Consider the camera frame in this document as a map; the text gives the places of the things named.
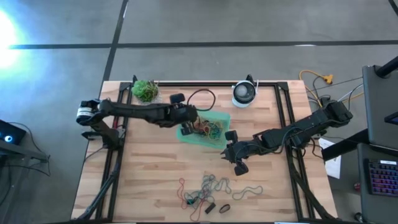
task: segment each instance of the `green plant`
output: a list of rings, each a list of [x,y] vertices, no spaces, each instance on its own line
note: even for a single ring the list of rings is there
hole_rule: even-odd
[[[159,93],[159,89],[153,80],[138,80],[134,83],[132,93],[142,102],[151,102]]]

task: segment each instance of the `black rubber band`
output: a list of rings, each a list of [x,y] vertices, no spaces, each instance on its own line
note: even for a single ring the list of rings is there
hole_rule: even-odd
[[[227,211],[229,211],[230,209],[231,209],[231,206],[230,206],[229,204],[223,205],[223,206],[220,208],[220,213],[227,212]]]

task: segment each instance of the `green tray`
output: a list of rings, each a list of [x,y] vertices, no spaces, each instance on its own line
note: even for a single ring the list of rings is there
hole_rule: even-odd
[[[177,128],[177,139],[182,142],[187,142],[190,144],[199,144],[202,146],[213,147],[217,149],[224,149],[226,147],[227,140],[225,139],[225,132],[229,130],[229,124],[231,123],[231,116],[228,113],[218,112],[218,111],[198,111],[199,117],[205,118],[211,123],[217,123],[218,126],[221,124],[221,135],[217,140],[210,139],[209,137],[203,137],[200,134],[193,133],[186,136],[181,134],[181,126]]]

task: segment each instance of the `blue led light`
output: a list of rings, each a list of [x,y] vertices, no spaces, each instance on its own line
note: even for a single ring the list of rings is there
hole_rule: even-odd
[[[6,136],[4,137],[5,142],[11,142],[12,141],[12,136]]]

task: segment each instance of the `green plastic container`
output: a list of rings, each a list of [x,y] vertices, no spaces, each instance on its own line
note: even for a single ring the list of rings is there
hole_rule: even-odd
[[[225,149],[227,144],[225,132],[229,130],[231,116],[228,113],[217,111],[198,111],[198,115],[201,119],[201,124],[206,124],[206,122],[208,122],[207,126],[215,127],[211,128],[211,131],[208,132],[209,134],[211,133],[211,135],[203,134],[203,132],[200,134],[198,131],[195,131],[193,134],[183,136],[181,134],[180,126],[177,128],[177,139],[190,144],[199,144],[217,149]]]

